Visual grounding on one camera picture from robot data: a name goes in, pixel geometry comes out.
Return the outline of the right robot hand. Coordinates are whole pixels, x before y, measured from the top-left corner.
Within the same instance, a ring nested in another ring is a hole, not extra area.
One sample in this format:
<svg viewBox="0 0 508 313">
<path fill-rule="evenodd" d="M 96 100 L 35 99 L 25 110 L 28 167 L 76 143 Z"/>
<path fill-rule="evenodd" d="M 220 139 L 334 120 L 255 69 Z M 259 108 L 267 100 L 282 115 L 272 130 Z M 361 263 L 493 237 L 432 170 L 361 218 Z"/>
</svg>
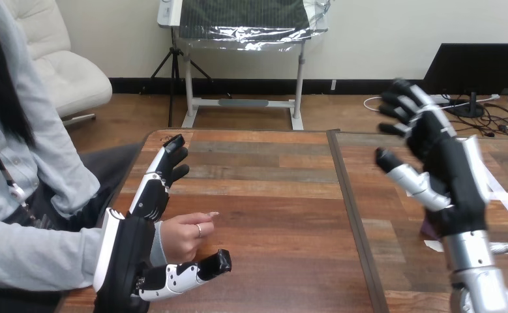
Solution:
<svg viewBox="0 0 508 313">
<path fill-rule="evenodd" d="M 381 97 L 379 112 L 398 122 L 379 130 L 403 139 L 423 169 L 381 147 L 376 165 L 423 205 L 438 237 L 486 230 L 490 191 L 477 138 L 459 138 L 440 106 L 408 80 L 395 79 Z"/>
</svg>

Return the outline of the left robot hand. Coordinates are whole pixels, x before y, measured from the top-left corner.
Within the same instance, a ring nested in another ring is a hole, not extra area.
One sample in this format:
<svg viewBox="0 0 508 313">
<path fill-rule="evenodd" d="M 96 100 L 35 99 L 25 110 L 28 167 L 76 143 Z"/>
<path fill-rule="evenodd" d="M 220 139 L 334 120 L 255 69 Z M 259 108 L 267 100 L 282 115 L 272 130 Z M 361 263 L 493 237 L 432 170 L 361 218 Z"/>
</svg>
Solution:
<svg viewBox="0 0 508 313">
<path fill-rule="evenodd" d="M 184 145 L 181 134 L 164 143 L 127 214 L 106 209 L 93 279 L 95 312 L 147 312 L 153 301 L 181 295 L 231 271 L 232 259 L 225 249 L 197 262 L 151 264 L 155 222 L 166 209 L 170 187 L 179 179 L 174 168 L 187 156 Z"/>
</svg>

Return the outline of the person's hand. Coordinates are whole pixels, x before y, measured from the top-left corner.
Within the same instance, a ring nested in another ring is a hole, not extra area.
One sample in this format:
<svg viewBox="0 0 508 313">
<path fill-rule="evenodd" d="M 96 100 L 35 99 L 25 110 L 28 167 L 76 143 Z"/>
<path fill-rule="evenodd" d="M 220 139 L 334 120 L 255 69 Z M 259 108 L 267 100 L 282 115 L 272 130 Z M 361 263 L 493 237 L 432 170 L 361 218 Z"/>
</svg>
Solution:
<svg viewBox="0 0 508 313">
<path fill-rule="evenodd" d="M 192 261 L 205 238 L 214 232 L 213 219 L 219 214 L 216 211 L 191 213 L 162 222 L 161 247 L 166 261 L 170 264 Z"/>
</svg>

